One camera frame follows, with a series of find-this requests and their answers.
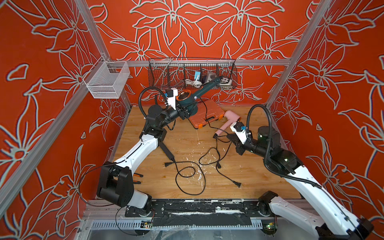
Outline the dark green hair dryer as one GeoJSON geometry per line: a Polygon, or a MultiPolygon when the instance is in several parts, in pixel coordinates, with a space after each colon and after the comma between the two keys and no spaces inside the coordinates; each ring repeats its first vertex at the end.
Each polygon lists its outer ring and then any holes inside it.
{"type": "Polygon", "coordinates": [[[220,77],[216,77],[209,83],[202,85],[202,87],[194,93],[191,93],[189,90],[182,91],[176,98],[177,104],[180,104],[183,107],[187,107],[191,116],[195,115],[198,111],[198,100],[208,91],[219,85],[220,80],[220,77]]]}

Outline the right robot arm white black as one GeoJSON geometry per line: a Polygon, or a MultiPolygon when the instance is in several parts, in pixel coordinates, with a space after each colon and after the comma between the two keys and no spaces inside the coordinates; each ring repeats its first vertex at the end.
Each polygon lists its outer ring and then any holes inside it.
{"type": "Polygon", "coordinates": [[[369,220],[358,218],[342,206],[294,153],[281,147],[281,135],[273,128],[272,115],[266,106],[252,106],[246,123],[236,121],[230,128],[232,133],[227,138],[240,156],[250,152],[263,157],[266,169],[291,184],[317,212],[314,215],[267,191],[258,199],[260,215],[283,217],[319,240],[365,240],[373,232],[374,225],[369,220]],[[253,138],[250,120],[256,108],[264,110],[268,125],[259,127],[257,138],[253,138]]]}

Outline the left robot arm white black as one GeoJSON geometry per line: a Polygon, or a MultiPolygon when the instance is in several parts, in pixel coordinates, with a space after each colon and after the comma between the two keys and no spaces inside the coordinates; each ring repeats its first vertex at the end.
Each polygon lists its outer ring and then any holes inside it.
{"type": "Polygon", "coordinates": [[[134,187],[133,176],[137,168],[156,148],[166,149],[163,141],[168,124],[178,118],[186,119],[197,112],[196,97],[188,91],[178,92],[172,88],[163,92],[152,87],[165,100],[165,107],[159,104],[150,106],[148,111],[139,104],[145,125],[139,141],[122,157],[101,167],[97,196],[119,207],[134,207],[148,214],[152,209],[152,197],[134,187]]]}

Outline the black hair dryer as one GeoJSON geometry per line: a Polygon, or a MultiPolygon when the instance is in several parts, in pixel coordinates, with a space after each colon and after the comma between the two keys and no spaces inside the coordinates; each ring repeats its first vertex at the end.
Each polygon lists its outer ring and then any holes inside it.
{"type": "Polygon", "coordinates": [[[175,162],[175,156],[172,154],[172,152],[168,149],[168,147],[163,143],[163,142],[159,142],[158,143],[159,147],[162,149],[162,151],[166,154],[167,158],[172,161],[172,162],[175,162]]]}

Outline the pink hair dryer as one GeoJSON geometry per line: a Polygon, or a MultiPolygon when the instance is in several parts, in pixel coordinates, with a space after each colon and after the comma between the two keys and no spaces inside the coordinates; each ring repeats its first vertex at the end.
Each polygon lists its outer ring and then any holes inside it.
{"type": "Polygon", "coordinates": [[[236,114],[235,112],[228,110],[225,112],[224,117],[227,119],[227,121],[217,129],[217,131],[214,133],[213,138],[218,137],[221,133],[223,133],[230,125],[233,123],[239,121],[241,117],[236,114]]]}

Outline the orange plastic tool case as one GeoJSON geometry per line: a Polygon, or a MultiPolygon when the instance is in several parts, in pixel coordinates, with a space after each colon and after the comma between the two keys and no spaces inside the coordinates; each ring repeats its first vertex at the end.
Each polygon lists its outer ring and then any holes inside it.
{"type": "Polygon", "coordinates": [[[197,113],[189,118],[195,129],[201,129],[208,123],[220,120],[225,111],[213,100],[204,100],[197,104],[197,113]]]}

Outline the blue white small box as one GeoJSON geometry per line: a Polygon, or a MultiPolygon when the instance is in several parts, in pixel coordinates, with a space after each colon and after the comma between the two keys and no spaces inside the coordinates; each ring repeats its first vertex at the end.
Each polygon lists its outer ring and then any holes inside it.
{"type": "Polygon", "coordinates": [[[200,78],[201,78],[201,72],[200,71],[195,71],[194,81],[195,82],[201,82],[200,78]]]}

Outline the white power strip cube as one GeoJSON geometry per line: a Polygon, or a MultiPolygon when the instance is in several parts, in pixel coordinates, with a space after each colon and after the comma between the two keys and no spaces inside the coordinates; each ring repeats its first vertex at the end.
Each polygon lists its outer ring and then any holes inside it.
{"type": "Polygon", "coordinates": [[[229,79],[229,78],[226,78],[226,77],[223,77],[221,78],[220,80],[220,83],[219,83],[219,87],[223,90],[230,90],[232,89],[232,79],[229,79]]]}

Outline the clear acrylic wall bin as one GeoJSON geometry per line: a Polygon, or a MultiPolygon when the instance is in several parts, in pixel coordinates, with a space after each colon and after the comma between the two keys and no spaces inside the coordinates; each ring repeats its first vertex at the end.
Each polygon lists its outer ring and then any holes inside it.
{"type": "Polygon", "coordinates": [[[83,77],[83,83],[95,99],[118,99],[131,71],[126,62],[108,62],[101,56],[83,77]]]}

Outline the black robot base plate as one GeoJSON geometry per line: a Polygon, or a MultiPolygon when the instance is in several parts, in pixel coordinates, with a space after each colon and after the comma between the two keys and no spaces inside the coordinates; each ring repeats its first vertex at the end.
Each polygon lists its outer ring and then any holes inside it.
{"type": "Polygon", "coordinates": [[[148,214],[126,207],[125,217],[149,219],[159,228],[274,229],[278,218],[259,209],[254,199],[155,199],[148,214]]]}

